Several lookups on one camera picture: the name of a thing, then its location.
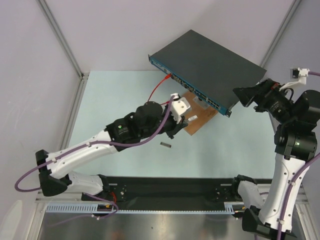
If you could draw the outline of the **silver transceiver plug module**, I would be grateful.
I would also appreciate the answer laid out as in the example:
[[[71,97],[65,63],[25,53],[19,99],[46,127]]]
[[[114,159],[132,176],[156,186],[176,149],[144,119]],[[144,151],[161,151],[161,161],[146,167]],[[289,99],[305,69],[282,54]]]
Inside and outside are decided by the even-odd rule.
[[[188,122],[192,122],[192,121],[196,120],[197,118],[198,118],[198,116],[197,116],[197,115],[194,115],[194,116],[189,117],[189,118],[187,119],[187,121],[188,121]]]

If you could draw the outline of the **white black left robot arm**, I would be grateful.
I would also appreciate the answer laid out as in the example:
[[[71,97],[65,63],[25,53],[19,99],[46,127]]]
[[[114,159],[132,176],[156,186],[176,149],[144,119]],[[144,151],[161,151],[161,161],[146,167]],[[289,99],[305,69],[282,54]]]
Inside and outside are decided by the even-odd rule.
[[[43,195],[81,192],[99,200],[107,199],[110,186],[106,176],[85,175],[75,169],[97,158],[137,147],[156,135],[165,133],[173,139],[188,125],[185,114],[190,110],[191,105],[184,97],[165,107],[149,101],[82,143],[57,152],[38,151],[35,156],[41,167],[39,182]]]

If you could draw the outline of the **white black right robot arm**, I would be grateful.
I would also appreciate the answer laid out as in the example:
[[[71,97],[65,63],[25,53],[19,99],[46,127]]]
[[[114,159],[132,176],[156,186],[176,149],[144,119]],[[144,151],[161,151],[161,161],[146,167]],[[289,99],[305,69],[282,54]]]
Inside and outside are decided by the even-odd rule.
[[[274,135],[275,166],[266,199],[248,176],[233,179],[230,195],[243,201],[242,230],[269,240],[295,240],[292,217],[302,180],[320,156],[314,128],[320,120],[320,93],[306,90],[296,101],[286,98],[290,86],[268,78],[253,87],[234,88],[244,107],[256,103],[258,113],[268,112],[279,123]]]

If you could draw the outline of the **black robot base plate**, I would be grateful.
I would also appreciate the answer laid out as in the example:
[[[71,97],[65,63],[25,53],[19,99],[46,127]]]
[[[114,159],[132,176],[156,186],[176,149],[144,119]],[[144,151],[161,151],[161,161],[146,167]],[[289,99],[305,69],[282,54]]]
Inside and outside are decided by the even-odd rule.
[[[210,191],[220,184],[232,184],[231,178],[177,178],[177,177],[124,177],[108,176],[104,182],[108,183],[107,192],[97,194],[98,198],[106,199],[108,194],[113,197],[112,184],[120,187],[133,188],[133,192],[140,197],[142,194],[154,196],[156,193],[164,194],[166,197],[170,192],[174,193],[196,193]],[[224,203],[214,204],[200,200],[188,199],[186,203],[170,202],[168,199],[139,199],[126,203],[117,204],[122,211],[222,211]]]

